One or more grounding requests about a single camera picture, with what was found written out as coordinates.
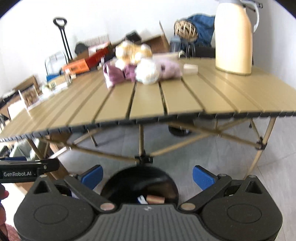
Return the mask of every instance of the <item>black bin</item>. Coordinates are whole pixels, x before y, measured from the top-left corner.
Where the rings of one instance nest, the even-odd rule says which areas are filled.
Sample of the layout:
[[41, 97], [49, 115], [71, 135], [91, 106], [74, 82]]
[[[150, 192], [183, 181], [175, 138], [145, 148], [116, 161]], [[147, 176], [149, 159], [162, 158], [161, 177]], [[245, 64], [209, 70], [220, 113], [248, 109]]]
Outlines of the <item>black bin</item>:
[[101, 196], [120, 206], [124, 203], [138, 203], [143, 195], [165, 198], [165, 203], [178, 205], [179, 193], [173, 179], [159, 168], [139, 165], [124, 169], [112, 176], [101, 192]]

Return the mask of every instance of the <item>wooden slat table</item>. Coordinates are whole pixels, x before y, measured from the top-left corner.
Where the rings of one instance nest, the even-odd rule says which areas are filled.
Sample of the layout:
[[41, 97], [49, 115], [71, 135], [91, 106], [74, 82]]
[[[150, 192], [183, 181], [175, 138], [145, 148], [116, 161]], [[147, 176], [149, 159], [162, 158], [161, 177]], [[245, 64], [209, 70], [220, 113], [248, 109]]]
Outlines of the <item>wooden slat table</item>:
[[[210, 135], [219, 135], [254, 146], [258, 153], [252, 167], [259, 160], [277, 117], [296, 115], [296, 90], [253, 67], [250, 76], [228, 74], [215, 69], [214, 59], [183, 59], [180, 63], [197, 64], [196, 75], [167, 80], [154, 85], [125, 82], [107, 89], [101, 70], [89, 72], [74, 80], [68, 90], [32, 109], [23, 110], [0, 134], [0, 142], [47, 137], [54, 133], [73, 133], [116, 125], [140, 125], [140, 140], [146, 123], [167, 122], [171, 126], [201, 133], [182, 143], [152, 153], [152, 156], [175, 150]], [[207, 129], [185, 124], [194, 118], [230, 119], [223, 126]], [[224, 130], [256, 117], [270, 117], [266, 134], [258, 142], [250, 142], [223, 133]], [[76, 144], [62, 143], [79, 151], [135, 161], [134, 158], [83, 149]], [[140, 141], [140, 152], [144, 143]]]

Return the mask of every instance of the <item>gray floor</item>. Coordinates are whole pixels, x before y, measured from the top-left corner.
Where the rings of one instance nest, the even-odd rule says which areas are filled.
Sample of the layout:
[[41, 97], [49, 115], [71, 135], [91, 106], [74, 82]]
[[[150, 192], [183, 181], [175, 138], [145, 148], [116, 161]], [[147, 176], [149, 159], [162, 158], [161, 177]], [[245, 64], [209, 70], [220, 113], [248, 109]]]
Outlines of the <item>gray floor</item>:
[[[204, 125], [212, 122], [198, 121]], [[256, 119], [259, 132], [265, 133], [268, 119]], [[256, 140], [256, 136], [249, 129], [249, 123], [241, 124], [229, 131], [240, 137]], [[296, 237], [296, 119], [278, 118], [268, 147], [264, 151], [258, 166], [253, 171], [263, 182], [267, 190], [282, 211], [284, 223], [277, 241], [295, 240]], [[99, 147], [97, 150], [135, 156], [138, 153], [138, 128], [117, 127], [106, 130], [95, 136]], [[145, 127], [145, 149], [152, 152], [180, 141], [173, 137], [166, 125], [152, 125]], [[96, 149], [90, 139], [81, 146]], [[214, 174], [226, 173], [233, 179], [241, 179], [252, 163], [256, 150], [252, 147], [240, 145], [228, 140], [210, 137], [185, 148], [156, 157], [154, 166], [166, 171], [175, 180], [181, 201], [185, 201], [201, 190], [192, 181], [192, 168], [201, 165]], [[107, 160], [97, 156], [68, 151], [60, 156], [61, 162], [73, 173], [82, 173], [95, 164], [104, 169], [104, 180], [96, 188], [100, 192], [106, 180], [118, 170], [130, 164], [114, 160]]]

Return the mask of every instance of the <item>black handle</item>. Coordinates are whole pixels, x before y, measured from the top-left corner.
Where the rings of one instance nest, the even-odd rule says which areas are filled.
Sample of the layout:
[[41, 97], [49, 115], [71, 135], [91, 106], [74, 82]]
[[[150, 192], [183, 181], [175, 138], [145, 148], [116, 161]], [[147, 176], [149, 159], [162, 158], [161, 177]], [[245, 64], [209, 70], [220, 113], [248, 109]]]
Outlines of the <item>black handle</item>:
[[[64, 25], [59, 25], [57, 20], [61, 20], [64, 21]], [[67, 24], [67, 20], [65, 18], [61, 18], [61, 17], [56, 17], [53, 20], [53, 23], [59, 28], [59, 29], [65, 29], [65, 26]]]

